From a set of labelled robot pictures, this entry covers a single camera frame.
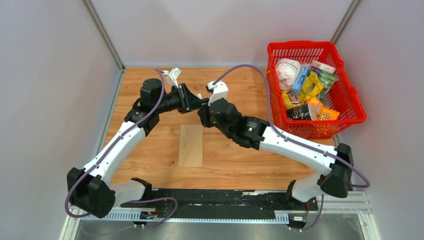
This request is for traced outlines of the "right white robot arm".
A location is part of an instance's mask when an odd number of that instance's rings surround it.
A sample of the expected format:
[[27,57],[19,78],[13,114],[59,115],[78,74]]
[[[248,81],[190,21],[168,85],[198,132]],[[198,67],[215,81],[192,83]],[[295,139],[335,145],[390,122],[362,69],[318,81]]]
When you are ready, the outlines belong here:
[[204,127],[217,128],[243,148],[276,153],[315,170],[304,179],[290,182],[285,195],[289,208],[299,209],[311,198],[322,194],[341,199],[348,196],[352,176],[352,170],[346,165],[352,157],[349,145],[318,144],[286,133],[266,120],[243,116],[224,98],[212,104],[205,103],[197,114]]

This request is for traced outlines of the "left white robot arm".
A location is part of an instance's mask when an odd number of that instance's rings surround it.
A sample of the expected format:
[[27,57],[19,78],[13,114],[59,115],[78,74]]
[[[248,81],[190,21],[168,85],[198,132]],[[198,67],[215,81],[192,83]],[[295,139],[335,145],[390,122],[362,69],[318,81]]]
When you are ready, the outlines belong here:
[[181,114],[190,113],[208,102],[208,98],[193,94],[184,83],[173,85],[171,92],[166,92],[162,80],[145,80],[140,97],[110,142],[83,168],[73,167],[68,172],[66,213],[78,217],[71,213],[70,205],[85,211],[84,216],[97,218],[103,218],[114,207],[131,201],[140,207],[148,207],[153,201],[152,192],[147,190],[149,183],[135,177],[124,183],[111,184],[115,172],[158,124],[160,114],[174,110]]

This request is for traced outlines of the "brown paper envelope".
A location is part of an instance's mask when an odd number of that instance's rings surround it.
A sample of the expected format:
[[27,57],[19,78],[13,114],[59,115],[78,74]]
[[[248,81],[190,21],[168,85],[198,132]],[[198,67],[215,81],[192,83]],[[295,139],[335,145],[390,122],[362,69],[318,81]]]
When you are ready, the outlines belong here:
[[203,166],[203,126],[182,124],[180,126],[178,167],[201,168]]

